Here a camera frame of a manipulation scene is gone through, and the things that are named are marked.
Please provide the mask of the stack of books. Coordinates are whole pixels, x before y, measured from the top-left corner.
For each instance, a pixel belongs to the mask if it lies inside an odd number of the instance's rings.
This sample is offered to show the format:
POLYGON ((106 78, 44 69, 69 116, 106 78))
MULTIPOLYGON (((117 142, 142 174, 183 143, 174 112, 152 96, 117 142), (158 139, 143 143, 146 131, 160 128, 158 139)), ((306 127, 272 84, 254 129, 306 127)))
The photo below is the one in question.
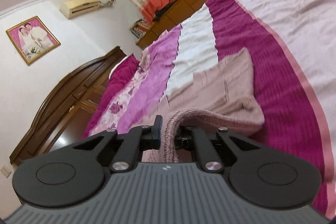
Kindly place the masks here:
POLYGON ((148 30, 150 30, 151 26, 147 24, 147 22, 143 19, 136 21, 130 28, 130 32, 137 38, 142 38, 148 30))

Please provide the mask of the pink knitted sweater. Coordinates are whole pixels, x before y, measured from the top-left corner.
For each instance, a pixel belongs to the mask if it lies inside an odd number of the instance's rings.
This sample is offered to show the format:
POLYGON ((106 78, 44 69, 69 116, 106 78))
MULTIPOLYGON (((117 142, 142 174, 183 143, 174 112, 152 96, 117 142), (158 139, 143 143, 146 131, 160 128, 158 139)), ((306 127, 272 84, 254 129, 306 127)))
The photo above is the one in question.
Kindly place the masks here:
POLYGON ((260 130, 263 111, 254 97, 254 68, 246 48, 224 57, 217 65, 194 73, 192 81, 164 96, 143 118, 152 124, 162 116, 161 145, 143 153, 143 162, 188 161, 188 152, 177 152, 174 138, 179 126, 201 127, 215 132, 226 127, 244 136, 260 130))

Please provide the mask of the magenta pillow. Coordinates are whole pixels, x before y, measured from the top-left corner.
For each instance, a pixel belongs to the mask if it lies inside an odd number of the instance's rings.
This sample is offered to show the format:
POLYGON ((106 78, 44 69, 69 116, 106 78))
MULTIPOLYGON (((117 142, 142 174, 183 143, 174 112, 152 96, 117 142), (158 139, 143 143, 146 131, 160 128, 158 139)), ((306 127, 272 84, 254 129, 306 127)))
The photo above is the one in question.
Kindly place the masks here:
POLYGON ((124 57, 110 71, 107 88, 98 107, 89 120, 82 139, 107 128, 116 128, 122 112, 126 109, 126 86, 138 69, 139 61, 134 55, 124 57))

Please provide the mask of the black cloth on cabinet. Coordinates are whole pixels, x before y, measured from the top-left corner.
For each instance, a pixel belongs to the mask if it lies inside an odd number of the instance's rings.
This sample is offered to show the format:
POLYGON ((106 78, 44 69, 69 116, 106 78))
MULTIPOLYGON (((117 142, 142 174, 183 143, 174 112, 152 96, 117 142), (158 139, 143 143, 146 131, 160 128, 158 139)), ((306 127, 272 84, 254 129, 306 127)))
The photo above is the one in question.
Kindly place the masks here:
POLYGON ((181 15, 181 9, 179 8, 179 1, 174 1, 166 5, 164 8, 154 12, 153 22, 159 22, 161 18, 166 15, 171 14, 173 18, 181 15))

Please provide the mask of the framed wedding photo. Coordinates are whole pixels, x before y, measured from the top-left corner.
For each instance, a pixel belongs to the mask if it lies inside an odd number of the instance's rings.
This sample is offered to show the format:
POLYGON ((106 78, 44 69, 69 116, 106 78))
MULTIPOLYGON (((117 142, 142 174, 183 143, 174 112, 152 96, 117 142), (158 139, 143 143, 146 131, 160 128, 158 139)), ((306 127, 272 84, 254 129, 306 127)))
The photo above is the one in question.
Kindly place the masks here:
POLYGON ((38 16, 9 28, 6 34, 28 66, 61 45, 38 16))

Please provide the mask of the white wall switch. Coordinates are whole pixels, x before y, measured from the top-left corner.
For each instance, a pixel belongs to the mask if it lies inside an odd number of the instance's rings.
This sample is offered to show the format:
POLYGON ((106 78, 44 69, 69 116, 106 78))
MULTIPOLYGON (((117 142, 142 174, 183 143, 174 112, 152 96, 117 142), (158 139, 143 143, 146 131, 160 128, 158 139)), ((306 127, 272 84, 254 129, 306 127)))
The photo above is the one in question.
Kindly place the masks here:
POLYGON ((11 175, 11 170, 5 165, 3 165, 0 168, 0 171, 1 171, 1 174, 5 176, 5 178, 8 178, 11 175))

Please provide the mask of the wall air conditioner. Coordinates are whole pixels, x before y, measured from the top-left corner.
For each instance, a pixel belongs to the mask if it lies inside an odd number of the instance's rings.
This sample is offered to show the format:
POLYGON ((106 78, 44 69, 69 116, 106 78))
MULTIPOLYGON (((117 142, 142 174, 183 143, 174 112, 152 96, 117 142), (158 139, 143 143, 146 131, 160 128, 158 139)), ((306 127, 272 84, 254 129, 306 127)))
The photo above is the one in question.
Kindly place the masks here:
POLYGON ((60 12, 67 18, 72 19, 82 14, 100 8, 100 0, 70 0, 62 3, 60 12))

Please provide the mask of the dark wooden headboard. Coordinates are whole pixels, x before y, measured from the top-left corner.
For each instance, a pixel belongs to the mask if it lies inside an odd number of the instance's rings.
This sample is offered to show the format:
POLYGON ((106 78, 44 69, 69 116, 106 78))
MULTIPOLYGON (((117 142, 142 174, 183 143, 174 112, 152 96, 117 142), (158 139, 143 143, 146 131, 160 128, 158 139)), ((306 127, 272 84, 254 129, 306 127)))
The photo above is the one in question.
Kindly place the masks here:
POLYGON ((110 71, 124 57, 126 54, 116 47, 66 75, 46 97, 10 155, 11 164, 20 165, 79 141, 108 86, 110 71))

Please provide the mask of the striped magenta white bedspread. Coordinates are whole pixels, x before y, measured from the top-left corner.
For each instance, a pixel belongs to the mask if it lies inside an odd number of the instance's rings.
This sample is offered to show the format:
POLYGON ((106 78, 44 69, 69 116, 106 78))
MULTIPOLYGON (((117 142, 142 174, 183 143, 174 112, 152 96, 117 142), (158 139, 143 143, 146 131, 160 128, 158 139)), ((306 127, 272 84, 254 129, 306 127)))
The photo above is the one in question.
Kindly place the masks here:
POLYGON ((127 132, 194 73, 246 48, 264 114, 256 141, 312 162, 314 207, 335 216, 335 0, 207 0, 142 52, 117 127, 127 132))

